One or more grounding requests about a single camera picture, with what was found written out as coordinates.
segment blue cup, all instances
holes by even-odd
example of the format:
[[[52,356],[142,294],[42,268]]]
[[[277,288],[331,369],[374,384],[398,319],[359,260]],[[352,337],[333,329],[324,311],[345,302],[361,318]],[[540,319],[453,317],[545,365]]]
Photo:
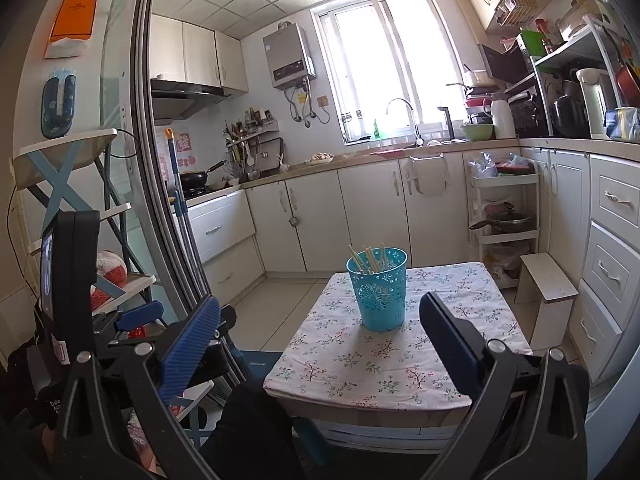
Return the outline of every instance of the blue cup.
[[[377,260],[380,251],[373,249]],[[364,252],[358,256],[369,265]],[[402,249],[385,248],[385,256],[391,268],[377,274],[362,274],[353,258],[347,261],[362,324],[372,332],[388,332],[404,323],[407,254]]]

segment wooden stool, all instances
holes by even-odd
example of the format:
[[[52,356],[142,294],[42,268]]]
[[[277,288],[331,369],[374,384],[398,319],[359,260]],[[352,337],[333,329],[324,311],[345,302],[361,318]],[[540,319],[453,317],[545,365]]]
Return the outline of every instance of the wooden stool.
[[[578,291],[547,253],[526,254],[515,303],[540,302],[530,346],[533,351],[559,346]]]

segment window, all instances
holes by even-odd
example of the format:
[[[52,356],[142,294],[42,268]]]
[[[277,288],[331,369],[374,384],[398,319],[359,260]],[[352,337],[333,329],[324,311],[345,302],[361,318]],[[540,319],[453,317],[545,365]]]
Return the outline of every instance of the window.
[[[444,113],[465,118],[462,81],[449,37],[431,0],[367,0],[319,16],[345,142],[412,135],[447,137]]]

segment plate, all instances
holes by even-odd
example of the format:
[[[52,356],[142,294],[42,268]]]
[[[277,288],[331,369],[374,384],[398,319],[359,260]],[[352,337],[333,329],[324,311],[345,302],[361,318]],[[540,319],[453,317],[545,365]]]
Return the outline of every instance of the plate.
[[[321,158],[319,160],[305,160],[305,164],[308,165],[308,166],[318,166],[319,164],[328,164],[332,160],[334,160],[333,157],[331,157],[331,158]]]

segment screw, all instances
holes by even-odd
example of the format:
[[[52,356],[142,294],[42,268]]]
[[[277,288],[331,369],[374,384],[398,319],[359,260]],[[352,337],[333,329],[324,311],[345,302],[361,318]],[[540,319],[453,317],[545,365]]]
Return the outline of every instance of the screw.
[[[139,345],[136,345],[135,348],[135,352],[138,355],[148,355],[150,352],[153,351],[153,346],[151,345],[151,343],[140,343]]]
[[[76,361],[79,363],[87,363],[91,360],[91,354],[86,350],[81,351],[76,357]]]
[[[489,350],[491,350],[491,352],[495,352],[497,354],[501,354],[507,349],[504,343],[499,339],[491,339],[491,341],[487,343],[487,346],[489,347]]]
[[[555,361],[562,361],[562,359],[564,359],[564,353],[562,353],[562,350],[559,348],[552,348],[549,350],[549,355]]]

